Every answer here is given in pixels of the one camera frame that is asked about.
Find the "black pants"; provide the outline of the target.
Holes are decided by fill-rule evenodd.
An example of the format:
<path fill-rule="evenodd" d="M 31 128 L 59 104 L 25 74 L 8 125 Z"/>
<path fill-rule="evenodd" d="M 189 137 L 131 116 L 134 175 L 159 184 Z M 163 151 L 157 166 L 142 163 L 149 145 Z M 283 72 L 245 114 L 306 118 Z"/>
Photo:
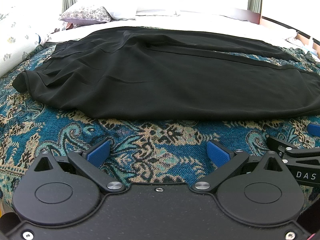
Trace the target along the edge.
<path fill-rule="evenodd" d="M 283 66 L 251 55 L 287 61 Z M 264 41 L 117 27 L 56 46 L 13 87 L 96 119 L 276 119 L 319 114 L 319 75 Z"/>

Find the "teal paisley bedspread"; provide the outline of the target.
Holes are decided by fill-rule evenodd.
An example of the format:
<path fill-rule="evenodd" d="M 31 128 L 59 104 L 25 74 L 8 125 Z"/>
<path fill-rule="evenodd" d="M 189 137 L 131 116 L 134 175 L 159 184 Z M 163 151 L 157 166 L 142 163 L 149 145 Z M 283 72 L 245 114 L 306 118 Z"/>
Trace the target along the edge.
<path fill-rule="evenodd" d="M 81 112 L 64 112 L 35 102 L 12 87 L 15 77 L 33 70 L 48 59 L 54 46 L 37 47 L 25 61 L 1 77 L 1 201 L 12 196 L 27 168 L 41 150 L 65 155 L 86 150 L 102 139 L 109 140 L 111 154 L 102 170 L 124 184 L 186 182 L 192 184 L 212 172 L 206 144 L 265 153 L 268 135 L 299 148 L 319 146 L 319 138 L 306 128 L 319 123 L 318 116 L 287 120 L 138 122 L 91 119 Z"/>

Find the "white bed sheet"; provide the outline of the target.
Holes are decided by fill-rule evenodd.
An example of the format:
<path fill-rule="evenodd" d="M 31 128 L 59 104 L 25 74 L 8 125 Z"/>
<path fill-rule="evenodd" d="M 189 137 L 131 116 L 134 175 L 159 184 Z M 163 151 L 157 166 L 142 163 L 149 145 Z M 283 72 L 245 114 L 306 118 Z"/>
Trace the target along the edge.
<path fill-rule="evenodd" d="M 182 31 L 206 31 L 262 40 L 283 48 L 303 47 L 303 43 L 296 39 L 297 32 L 293 29 L 276 26 L 275 24 L 259 25 L 224 16 L 197 18 L 194 14 L 180 16 L 138 16 L 134 20 L 87 25 L 50 34 L 47 41 L 64 42 L 78 40 L 94 31 L 115 27 L 150 27 Z"/>

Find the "purple floral pillow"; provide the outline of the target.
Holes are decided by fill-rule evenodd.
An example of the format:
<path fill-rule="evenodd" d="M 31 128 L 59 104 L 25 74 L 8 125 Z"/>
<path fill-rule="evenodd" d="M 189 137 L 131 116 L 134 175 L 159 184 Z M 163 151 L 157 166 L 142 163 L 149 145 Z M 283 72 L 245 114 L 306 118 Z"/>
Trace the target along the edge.
<path fill-rule="evenodd" d="M 108 23 L 111 22 L 113 18 L 103 6 L 75 3 L 61 14 L 59 20 L 85 26 Z"/>

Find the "white pillow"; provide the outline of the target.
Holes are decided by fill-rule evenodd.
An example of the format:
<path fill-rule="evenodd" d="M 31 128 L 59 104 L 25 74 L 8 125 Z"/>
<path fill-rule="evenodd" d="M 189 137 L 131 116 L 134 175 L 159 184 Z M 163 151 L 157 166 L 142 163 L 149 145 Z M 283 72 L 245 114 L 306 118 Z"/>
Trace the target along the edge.
<path fill-rule="evenodd" d="M 136 17 L 136 8 L 126 5 L 105 5 L 104 8 L 114 20 L 134 20 Z"/>

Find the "white floral duvet bundle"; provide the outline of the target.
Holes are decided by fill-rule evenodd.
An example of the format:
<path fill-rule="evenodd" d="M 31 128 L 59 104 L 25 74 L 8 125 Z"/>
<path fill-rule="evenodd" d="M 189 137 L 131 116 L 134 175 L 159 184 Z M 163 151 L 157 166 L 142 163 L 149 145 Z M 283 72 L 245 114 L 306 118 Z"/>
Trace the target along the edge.
<path fill-rule="evenodd" d="M 48 40 L 62 8 L 63 0 L 1 0 L 1 76 Z"/>

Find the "wooden bed frame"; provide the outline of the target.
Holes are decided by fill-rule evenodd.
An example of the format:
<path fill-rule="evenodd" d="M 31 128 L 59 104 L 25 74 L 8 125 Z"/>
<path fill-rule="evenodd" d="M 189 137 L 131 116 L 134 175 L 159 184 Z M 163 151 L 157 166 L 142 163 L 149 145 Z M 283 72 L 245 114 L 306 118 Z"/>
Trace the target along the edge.
<path fill-rule="evenodd" d="M 281 23 L 279 21 L 273 20 L 271 18 L 261 16 L 260 18 L 261 25 L 270 25 L 272 27 L 281 27 L 290 30 L 294 30 L 296 35 L 294 38 L 288 38 L 286 41 L 291 45 L 300 48 L 304 53 L 311 53 L 311 56 L 319 62 L 319 40 L 314 39 L 312 36 L 304 33 L 303 31 L 292 27 L 288 24 Z"/>

